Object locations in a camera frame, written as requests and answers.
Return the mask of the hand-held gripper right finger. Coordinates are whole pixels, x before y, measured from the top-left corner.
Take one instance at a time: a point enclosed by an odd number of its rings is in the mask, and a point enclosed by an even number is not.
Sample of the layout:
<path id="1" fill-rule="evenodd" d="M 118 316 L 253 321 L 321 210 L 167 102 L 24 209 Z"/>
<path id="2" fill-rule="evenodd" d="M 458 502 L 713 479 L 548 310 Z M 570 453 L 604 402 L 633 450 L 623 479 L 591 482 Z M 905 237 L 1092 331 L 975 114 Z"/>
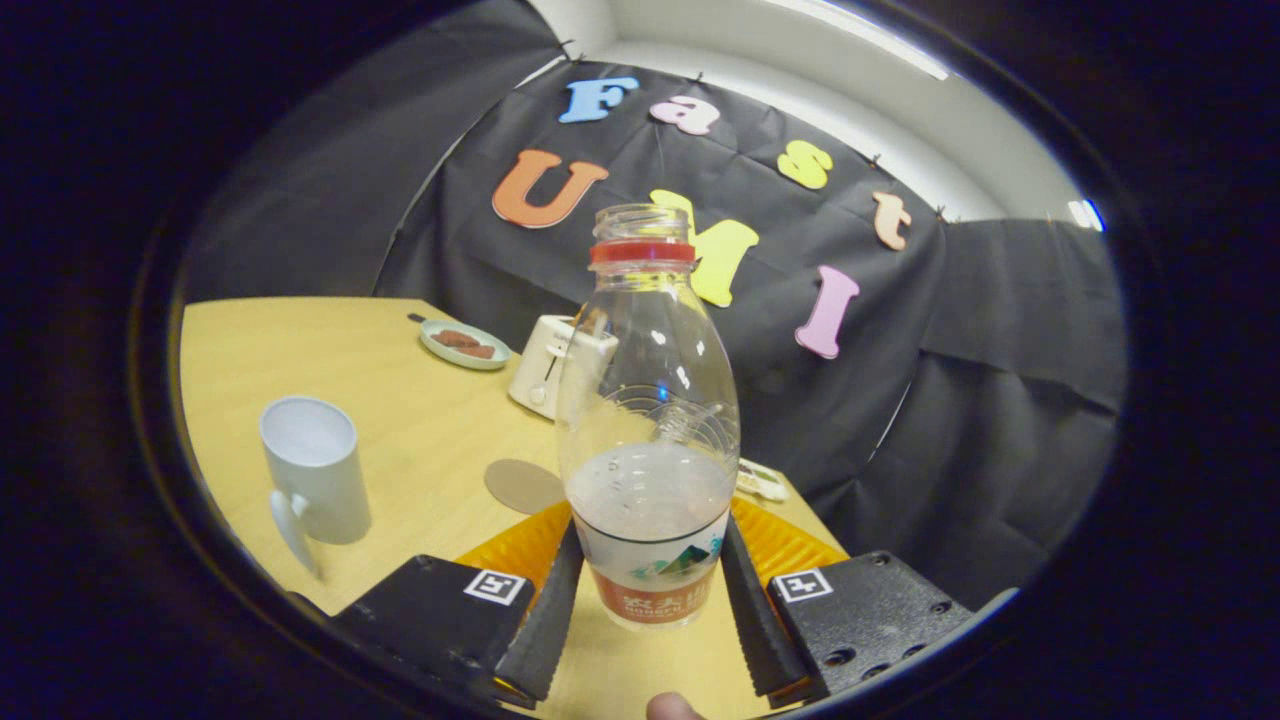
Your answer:
<path id="1" fill-rule="evenodd" d="M 851 557 L 744 500 L 731 503 L 722 570 L 754 691 L 773 706 L 878 689 L 1016 596 L 972 611 L 890 552 Z"/>

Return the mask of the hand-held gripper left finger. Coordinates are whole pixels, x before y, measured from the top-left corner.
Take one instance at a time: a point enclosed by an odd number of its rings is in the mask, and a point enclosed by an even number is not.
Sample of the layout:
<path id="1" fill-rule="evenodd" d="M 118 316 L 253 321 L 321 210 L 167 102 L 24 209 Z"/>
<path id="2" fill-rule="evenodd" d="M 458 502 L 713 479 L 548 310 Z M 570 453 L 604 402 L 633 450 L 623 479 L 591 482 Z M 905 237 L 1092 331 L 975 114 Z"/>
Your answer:
<path id="1" fill-rule="evenodd" d="M 330 624 L 420 685 L 535 706 L 550 693 L 582 565 L 573 515 L 559 502 L 457 559 L 415 555 Z"/>

